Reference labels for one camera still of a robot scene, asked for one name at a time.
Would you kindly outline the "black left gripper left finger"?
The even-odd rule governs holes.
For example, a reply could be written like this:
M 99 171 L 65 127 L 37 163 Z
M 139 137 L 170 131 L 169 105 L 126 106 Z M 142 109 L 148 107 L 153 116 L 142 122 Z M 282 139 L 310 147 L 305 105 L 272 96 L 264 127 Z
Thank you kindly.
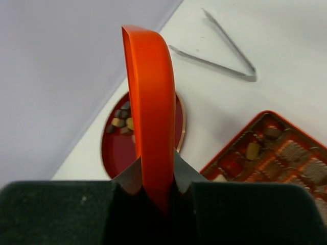
M 136 244 L 148 240 L 141 162 L 111 181 L 18 181 L 1 190 L 1 244 Z

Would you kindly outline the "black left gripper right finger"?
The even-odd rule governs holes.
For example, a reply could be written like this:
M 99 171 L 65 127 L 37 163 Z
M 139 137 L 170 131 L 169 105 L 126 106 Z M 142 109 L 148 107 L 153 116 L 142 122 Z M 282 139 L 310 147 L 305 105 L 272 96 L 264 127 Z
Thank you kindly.
M 295 184 L 211 182 L 174 155 L 174 244 L 326 244 L 313 197 Z

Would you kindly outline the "white square chocolate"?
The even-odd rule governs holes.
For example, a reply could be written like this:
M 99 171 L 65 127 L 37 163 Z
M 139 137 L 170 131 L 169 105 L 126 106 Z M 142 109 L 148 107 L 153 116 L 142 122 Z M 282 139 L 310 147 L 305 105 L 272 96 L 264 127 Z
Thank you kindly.
M 213 179 L 213 182 L 227 182 L 227 179 L 222 174 L 220 174 Z

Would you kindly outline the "caramel brown chocolate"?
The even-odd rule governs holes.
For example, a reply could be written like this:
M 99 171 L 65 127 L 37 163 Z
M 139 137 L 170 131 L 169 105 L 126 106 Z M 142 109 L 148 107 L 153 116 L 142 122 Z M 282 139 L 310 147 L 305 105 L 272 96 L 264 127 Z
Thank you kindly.
M 260 152 L 261 146 L 256 142 L 251 142 L 246 149 L 246 158 L 250 161 L 255 160 Z

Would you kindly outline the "orange box lid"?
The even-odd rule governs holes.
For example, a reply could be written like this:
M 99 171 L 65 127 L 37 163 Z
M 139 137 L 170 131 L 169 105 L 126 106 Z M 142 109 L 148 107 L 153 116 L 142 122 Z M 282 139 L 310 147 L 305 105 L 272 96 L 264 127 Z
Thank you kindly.
M 176 102 L 170 53 L 155 31 L 128 24 L 122 26 L 122 36 L 143 188 L 167 213 L 174 180 Z

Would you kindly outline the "silver metal tongs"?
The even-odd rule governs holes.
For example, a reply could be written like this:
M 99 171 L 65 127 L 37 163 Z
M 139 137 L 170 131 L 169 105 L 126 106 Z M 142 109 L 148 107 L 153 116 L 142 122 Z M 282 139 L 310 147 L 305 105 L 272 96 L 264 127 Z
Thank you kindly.
M 182 31 L 178 41 L 168 44 L 171 52 L 182 60 L 198 64 L 231 78 L 258 81 L 255 65 L 241 50 L 215 16 L 205 8 L 192 24 L 191 31 Z

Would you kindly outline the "dark round chocolate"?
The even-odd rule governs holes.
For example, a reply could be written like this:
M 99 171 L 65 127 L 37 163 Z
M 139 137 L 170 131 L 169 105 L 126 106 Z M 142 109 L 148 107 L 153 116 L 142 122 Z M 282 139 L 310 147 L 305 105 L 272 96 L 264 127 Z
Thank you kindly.
M 280 137 L 282 131 L 278 128 L 267 127 L 263 131 L 263 135 L 268 140 L 276 140 Z

